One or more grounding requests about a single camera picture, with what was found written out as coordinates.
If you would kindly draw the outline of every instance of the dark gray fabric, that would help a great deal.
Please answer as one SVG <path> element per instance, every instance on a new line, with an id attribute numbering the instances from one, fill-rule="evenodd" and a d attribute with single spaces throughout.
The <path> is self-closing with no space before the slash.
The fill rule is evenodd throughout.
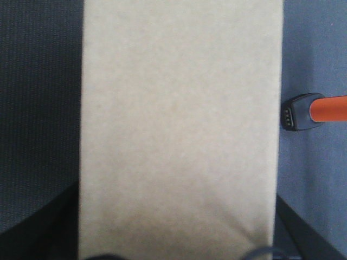
<path id="1" fill-rule="evenodd" d="M 78 218 L 76 215 L 69 216 L 71 212 L 66 210 L 71 202 L 77 202 L 76 193 L 78 183 L 66 189 L 29 218 L 1 234 L 0 259 L 57 260 L 58 256 L 75 255 L 59 259 L 76 260 Z M 47 253 L 54 246 L 58 246 L 59 251 L 50 258 Z"/>
<path id="2" fill-rule="evenodd" d="M 82 4 L 0 2 L 0 234 L 78 180 Z"/>
<path id="3" fill-rule="evenodd" d="M 282 93 L 347 95 L 347 1 L 285 1 Z M 347 256 L 347 122 L 280 131 L 278 193 Z"/>
<path id="4" fill-rule="evenodd" d="M 280 196 L 277 196 L 276 212 L 304 260 L 347 260 L 307 222 L 300 218 Z"/>
<path id="5" fill-rule="evenodd" d="M 303 260 L 285 224 L 283 223 L 282 219 L 278 215 L 278 209 L 276 209 L 275 232 L 274 232 L 273 243 L 274 243 L 273 244 L 274 247 L 280 248 L 283 252 L 287 254 L 289 259 Z M 281 256 L 274 254 L 273 260 L 281 260 Z"/>

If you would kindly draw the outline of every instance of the blue-gray carpet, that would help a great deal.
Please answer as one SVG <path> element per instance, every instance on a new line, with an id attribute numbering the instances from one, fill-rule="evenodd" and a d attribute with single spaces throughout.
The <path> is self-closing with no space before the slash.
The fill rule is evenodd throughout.
<path id="1" fill-rule="evenodd" d="M 285 1 L 282 93 L 347 95 L 347 1 Z M 278 193 L 347 256 L 347 122 L 280 131 Z"/>

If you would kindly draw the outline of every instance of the gray fabric surface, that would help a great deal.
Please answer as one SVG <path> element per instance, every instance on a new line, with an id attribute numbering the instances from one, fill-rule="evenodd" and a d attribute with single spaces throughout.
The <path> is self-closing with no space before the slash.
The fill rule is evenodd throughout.
<path id="1" fill-rule="evenodd" d="M 82 1 L 1 1 L 0 234 L 78 180 Z"/>
<path id="2" fill-rule="evenodd" d="M 347 1 L 285 1 L 282 94 L 347 95 Z M 347 256 L 347 122 L 280 132 L 278 192 Z"/>

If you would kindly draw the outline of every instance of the black cable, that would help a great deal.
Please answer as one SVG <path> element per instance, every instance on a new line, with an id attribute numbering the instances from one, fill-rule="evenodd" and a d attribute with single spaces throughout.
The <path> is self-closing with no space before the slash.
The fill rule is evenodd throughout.
<path id="1" fill-rule="evenodd" d="M 286 254 L 278 249 L 274 248 L 272 246 L 264 246 L 258 249 L 255 249 L 251 251 L 250 253 L 246 254 L 241 260 L 255 260 L 257 257 L 263 256 L 263 255 L 269 255 L 276 253 L 281 257 L 281 260 L 289 260 L 288 256 Z"/>
<path id="2" fill-rule="evenodd" d="M 126 259 L 121 258 L 119 256 L 115 256 L 115 255 L 101 255 L 101 256 L 94 256 L 85 260 L 126 260 Z"/>

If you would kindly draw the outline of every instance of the brown cardboard surface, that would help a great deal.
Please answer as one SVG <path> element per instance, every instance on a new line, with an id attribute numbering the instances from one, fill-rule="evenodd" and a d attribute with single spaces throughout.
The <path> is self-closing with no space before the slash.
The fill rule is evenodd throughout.
<path id="1" fill-rule="evenodd" d="M 272 242 L 281 1 L 85 1 L 80 257 Z"/>

